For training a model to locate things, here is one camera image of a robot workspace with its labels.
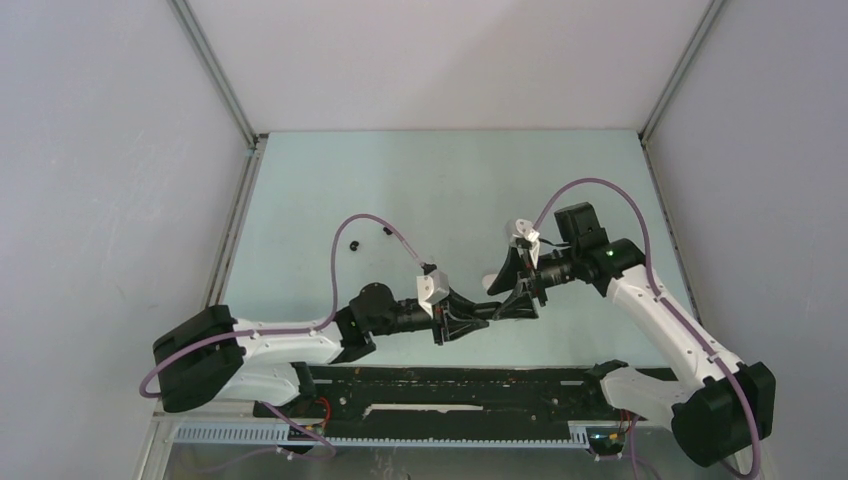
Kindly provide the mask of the black charging case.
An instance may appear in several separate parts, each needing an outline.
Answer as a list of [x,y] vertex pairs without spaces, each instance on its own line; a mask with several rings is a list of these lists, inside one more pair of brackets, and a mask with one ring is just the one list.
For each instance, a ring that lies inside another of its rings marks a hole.
[[497,318],[500,306],[499,302],[487,302],[480,304],[476,312],[479,318],[490,321]]

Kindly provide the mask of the white charging case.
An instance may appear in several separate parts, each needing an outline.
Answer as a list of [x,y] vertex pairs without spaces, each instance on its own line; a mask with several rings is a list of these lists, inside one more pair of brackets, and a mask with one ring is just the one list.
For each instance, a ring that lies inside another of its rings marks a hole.
[[482,285],[483,285],[484,290],[487,292],[488,295],[493,295],[493,288],[494,288],[495,281],[497,280],[497,278],[498,278],[497,274],[487,274],[487,275],[483,276]]

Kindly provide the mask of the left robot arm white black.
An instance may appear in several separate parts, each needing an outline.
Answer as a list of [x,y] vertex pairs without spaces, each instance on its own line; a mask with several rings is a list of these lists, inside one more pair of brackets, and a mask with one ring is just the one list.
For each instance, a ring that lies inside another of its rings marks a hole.
[[311,366],[359,360],[375,351],[377,336],[428,331],[437,344],[453,341],[488,327],[498,306],[450,293],[424,308],[371,283],[324,329],[309,333],[293,323],[238,319],[228,306],[213,305],[154,342],[162,406],[182,413],[211,401],[244,400],[304,416],[316,403]]

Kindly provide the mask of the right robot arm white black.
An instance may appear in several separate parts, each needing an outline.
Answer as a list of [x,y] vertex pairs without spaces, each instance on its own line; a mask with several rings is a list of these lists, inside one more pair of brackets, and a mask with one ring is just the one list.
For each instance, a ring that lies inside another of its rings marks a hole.
[[627,313],[674,374],[660,380],[623,361],[597,364],[581,392],[585,411],[606,418],[626,410],[652,421],[702,467],[767,439],[776,396],[771,370],[745,363],[710,335],[661,284],[645,252],[629,239],[609,240],[591,204],[560,209],[555,220],[564,245],[547,254],[531,221],[507,223],[507,258],[483,280],[489,295],[508,295],[497,316],[542,307],[548,289],[581,281]]

